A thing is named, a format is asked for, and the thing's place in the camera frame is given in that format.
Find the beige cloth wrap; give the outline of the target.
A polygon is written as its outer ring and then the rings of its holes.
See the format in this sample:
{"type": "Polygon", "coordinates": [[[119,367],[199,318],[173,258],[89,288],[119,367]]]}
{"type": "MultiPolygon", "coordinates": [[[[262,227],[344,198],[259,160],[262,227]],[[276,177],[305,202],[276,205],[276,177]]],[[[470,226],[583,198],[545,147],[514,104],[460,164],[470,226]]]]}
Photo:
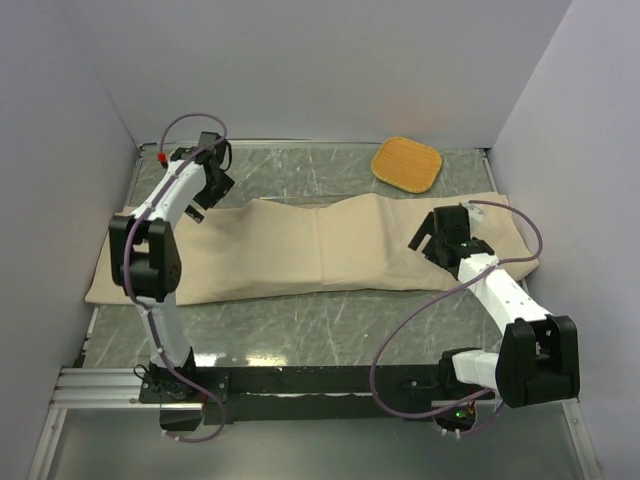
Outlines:
{"type": "Polygon", "coordinates": [[[362,289],[445,291],[454,277],[409,249],[436,207],[468,196],[392,199],[364,194],[324,207],[254,199],[182,217],[178,305],[362,289]]]}

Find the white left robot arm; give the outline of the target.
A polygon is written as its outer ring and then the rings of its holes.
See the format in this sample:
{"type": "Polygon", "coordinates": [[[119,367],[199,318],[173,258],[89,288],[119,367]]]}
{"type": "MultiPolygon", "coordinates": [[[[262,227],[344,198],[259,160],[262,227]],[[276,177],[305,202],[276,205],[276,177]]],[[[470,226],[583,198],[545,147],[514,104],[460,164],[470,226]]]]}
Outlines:
{"type": "Polygon", "coordinates": [[[130,214],[109,222],[111,277],[133,302],[150,344],[149,370],[163,390],[184,402],[198,390],[193,348],[177,312],[182,262],[175,230],[182,216],[197,223],[234,186],[227,174],[232,147],[223,135],[203,132],[192,149],[161,152],[166,172],[151,194],[130,214]]]}

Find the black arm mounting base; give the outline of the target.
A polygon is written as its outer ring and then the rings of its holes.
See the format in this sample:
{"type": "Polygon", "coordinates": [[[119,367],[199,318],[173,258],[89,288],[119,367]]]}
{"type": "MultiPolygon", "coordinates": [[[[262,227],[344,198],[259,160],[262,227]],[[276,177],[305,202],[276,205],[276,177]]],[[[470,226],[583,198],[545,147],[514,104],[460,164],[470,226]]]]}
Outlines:
{"type": "Polygon", "coordinates": [[[227,425],[238,422],[293,420],[351,420],[382,418],[372,396],[407,413],[430,410],[479,392],[441,373],[436,365],[383,365],[376,384],[369,384],[370,367],[198,367],[183,374],[184,384],[171,373],[139,365],[139,400],[161,408],[160,423],[171,430],[192,431],[195,422],[227,425]]]}

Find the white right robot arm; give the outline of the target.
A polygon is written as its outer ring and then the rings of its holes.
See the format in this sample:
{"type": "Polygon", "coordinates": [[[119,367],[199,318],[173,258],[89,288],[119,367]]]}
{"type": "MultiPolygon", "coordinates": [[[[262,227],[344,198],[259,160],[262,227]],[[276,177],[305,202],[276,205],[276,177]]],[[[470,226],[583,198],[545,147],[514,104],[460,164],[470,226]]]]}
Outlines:
{"type": "Polygon", "coordinates": [[[491,389],[511,408],[572,399],[580,392],[577,327],[540,306],[506,271],[506,260],[471,223],[483,218],[482,200],[437,207],[409,243],[447,271],[481,303],[502,334],[496,354],[481,349],[445,352],[437,384],[449,398],[472,385],[491,389]]]}

